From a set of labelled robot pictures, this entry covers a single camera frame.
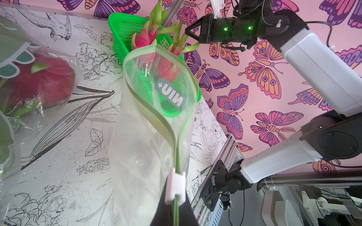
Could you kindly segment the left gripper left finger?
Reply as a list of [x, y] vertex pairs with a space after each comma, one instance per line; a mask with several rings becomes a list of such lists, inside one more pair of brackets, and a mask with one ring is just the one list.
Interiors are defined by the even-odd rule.
[[150, 226], [173, 226], [172, 206], [165, 203], [166, 186], [167, 182], [164, 184], [163, 192]]

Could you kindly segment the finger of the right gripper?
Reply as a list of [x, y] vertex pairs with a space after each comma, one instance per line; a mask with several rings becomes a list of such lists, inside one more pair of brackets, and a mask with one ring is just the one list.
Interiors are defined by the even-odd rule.
[[193, 40], [200, 42], [202, 20], [198, 19], [196, 22], [185, 28], [185, 34]]

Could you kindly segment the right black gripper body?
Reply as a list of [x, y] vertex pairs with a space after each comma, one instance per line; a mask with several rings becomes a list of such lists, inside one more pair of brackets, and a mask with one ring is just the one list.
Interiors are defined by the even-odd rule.
[[239, 18], [218, 18], [208, 14], [201, 18], [199, 43], [236, 42], [252, 48], [257, 42], [257, 19], [246, 16]]

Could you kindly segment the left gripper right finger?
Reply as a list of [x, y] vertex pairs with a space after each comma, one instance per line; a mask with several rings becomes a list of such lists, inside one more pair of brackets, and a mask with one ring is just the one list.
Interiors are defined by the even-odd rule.
[[194, 216], [190, 201], [186, 195], [186, 201], [179, 206], [179, 225], [180, 226], [199, 226], [198, 221]]

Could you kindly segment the pink dragon fruit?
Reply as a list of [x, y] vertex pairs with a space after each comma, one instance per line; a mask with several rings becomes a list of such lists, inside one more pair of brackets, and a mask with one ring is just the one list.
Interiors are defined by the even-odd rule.
[[180, 73], [180, 67], [175, 63], [175, 59], [179, 59], [179, 56], [184, 53], [190, 53], [198, 49], [199, 42], [193, 45], [186, 46], [188, 36], [186, 34], [181, 35], [182, 22], [177, 24], [174, 31], [172, 41], [173, 43], [167, 48], [167, 56], [162, 56], [159, 59], [159, 66], [157, 70], [158, 78], [167, 80], [173, 83]]
[[176, 30], [177, 25], [161, 27], [168, 16], [168, 9], [163, 10], [162, 1], [159, 1], [150, 13], [150, 19], [144, 24], [142, 31], [133, 33], [131, 37], [131, 50], [156, 44], [158, 35], [169, 34]]

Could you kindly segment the clear zip-top bag green seal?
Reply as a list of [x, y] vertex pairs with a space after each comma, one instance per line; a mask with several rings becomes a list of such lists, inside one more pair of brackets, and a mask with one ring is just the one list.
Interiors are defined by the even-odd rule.
[[[131, 51], [123, 61], [120, 110], [108, 149], [122, 226], [151, 224], [165, 182], [165, 203], [172, 206], [173, 226], [179, 226], [179, 206], [188, 196], [186, 178], [199, 87], [194, 77], [190, 79], [182, 113], [165, 117], [159, 103], [150, 105], [135, 88], [138, 72], [132, 62], [154, 52], [164, 57], [168, 54], [155, 44]], [[192, 75], [181, 59], [175, 63], [187, 76]]]

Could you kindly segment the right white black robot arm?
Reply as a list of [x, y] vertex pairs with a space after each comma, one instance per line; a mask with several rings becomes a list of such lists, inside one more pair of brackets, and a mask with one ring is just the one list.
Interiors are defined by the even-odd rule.
[[240, 1], [233, 17], [216, 10], [193, 21], [185, 34], [209, 45], [212, 58], [239, 64], [238, 51], [253, 49], [254, 60], [242, 75], [264, 96], [281, 100], [277, 64], [293, 67], [310, 86], [297, 93], [295, 104], [317, 105], [324, 111], [296, 131], [291, 124], [301, 112], [258, 112], [251, 130], [269, 148], [236, 162], [214, 192], [245, 190], [264, 178], [312, 162], [350, 159], [362, 151], [362, 79], [353, 70], [362, 50], [335, 53], [298, 16], [292, 1]]

